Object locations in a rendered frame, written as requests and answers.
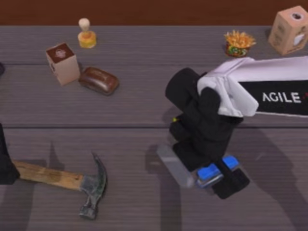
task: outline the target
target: brown eraser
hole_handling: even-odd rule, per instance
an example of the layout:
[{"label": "brown eraser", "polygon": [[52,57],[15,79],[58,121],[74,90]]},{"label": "brown eraser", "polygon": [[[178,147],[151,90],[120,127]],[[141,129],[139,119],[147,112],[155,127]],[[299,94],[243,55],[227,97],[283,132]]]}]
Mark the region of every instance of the brown eraser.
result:
[{"label": "brown eraser", "polygon": [[78,81],[82,86],[104,95],[111,95],[119,86],[117,77],[95,67],[88,67]]}]

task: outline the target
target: hammer handle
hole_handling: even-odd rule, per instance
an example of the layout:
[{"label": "hammer handle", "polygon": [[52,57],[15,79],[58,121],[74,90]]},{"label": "hammer handle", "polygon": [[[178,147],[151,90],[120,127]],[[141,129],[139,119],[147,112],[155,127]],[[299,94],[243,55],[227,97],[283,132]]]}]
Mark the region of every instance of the hammer handle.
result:
[{"label": "hammer handle", "polygon": [[16,160],[13,160],[13,163],[20,173],[20,179],[80,191],[83,175],[53,170]]}]

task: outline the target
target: brown wooden background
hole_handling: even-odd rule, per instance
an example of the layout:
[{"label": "brown wooden background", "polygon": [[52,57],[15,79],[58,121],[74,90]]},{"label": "brown wooden background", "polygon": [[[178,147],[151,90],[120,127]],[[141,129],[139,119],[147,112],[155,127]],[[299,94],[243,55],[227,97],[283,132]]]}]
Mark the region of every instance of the brown wooden background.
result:
[{"label": "brown wooden background", "polygon": [[0,25],[271,25],[276,13],[308,0],[8,0]]}]

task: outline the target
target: bowl of fries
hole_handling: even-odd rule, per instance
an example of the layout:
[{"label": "bowl of fries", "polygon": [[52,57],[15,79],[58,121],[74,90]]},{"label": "bowl of fries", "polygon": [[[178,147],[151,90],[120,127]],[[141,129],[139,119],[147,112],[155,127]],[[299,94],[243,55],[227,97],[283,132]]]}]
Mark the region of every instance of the bowl of fries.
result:
[{"label": "bowl of fries", "polygon": [[225,38],[227,41],[226,53],[233,57],[246,56],[249,49],[256,44],[254,37],[235,30],[232,33],[228,32]]}]

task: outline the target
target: small box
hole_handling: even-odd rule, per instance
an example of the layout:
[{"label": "small box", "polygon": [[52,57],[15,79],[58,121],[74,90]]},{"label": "small box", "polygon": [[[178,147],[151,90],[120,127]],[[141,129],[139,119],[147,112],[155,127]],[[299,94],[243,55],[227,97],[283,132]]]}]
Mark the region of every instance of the small box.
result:
[{"label": "small box", "polygon": [[66,43],[49,48],[46,55],[50,68],[61,86],[79,78],[80,69],[76,55]]},{"label": "small box", "polygon": [[304,48],[307,34],[308,13],[301,6],[295,6],[277,13],[269,43],[281,55],[285,55]]}]

